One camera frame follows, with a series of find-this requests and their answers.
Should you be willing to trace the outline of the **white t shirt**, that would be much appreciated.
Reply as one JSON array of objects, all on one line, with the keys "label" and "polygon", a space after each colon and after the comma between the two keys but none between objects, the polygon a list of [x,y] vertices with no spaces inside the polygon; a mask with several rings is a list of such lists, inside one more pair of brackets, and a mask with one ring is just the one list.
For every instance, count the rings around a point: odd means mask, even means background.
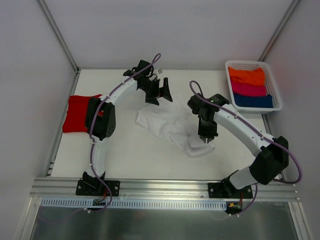
[{"label": "white t shirt", "polygon": [[189,158],[199,158],[213,152],[215,146],[200,139],[198,128],[188,120],[190,115],[188,109],[176,100],[138,110],[136,124],[154,137],[174,145]]}]

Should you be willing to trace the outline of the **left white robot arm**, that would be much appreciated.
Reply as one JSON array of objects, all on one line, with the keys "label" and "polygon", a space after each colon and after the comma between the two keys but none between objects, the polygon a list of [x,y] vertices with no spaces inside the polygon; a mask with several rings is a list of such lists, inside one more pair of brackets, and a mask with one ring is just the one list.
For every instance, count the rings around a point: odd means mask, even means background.
[{"label": "left white robot arm", "polygon": [[88,101],[85,127],[90,138],[89,164],[78,182],[78,189],[99,195],[105,186],[106,143],[116,130],[116,106],[137,90],[145,93],[147,104],[159,106],[159,98],[173,101],[168,78],[160,79],[154,73],[154,64],[161,58],[158,53],[152,62],[140,60],[136,67],[123,73],[121,82],[109,93],[101,97],[91,97]]}]

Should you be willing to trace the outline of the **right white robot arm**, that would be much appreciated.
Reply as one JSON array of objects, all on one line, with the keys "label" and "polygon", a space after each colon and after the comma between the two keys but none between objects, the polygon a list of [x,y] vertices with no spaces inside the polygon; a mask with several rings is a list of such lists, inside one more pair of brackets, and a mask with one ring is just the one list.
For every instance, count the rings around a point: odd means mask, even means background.
[{"label": "right white robot arm", "polygon": [[211,198],[239,198],[246,187],[259,183],[268,185],[289,165],[288,141],[280,136],[274,138],[246,124],[229,101],[220,94],[201,100],[192,96],[187,102],[192,113],[198,117],[198,136],[206,144],[218,136],[221,125],[240,140],[254,156],[249,166],[237,170],[209,189]]}]

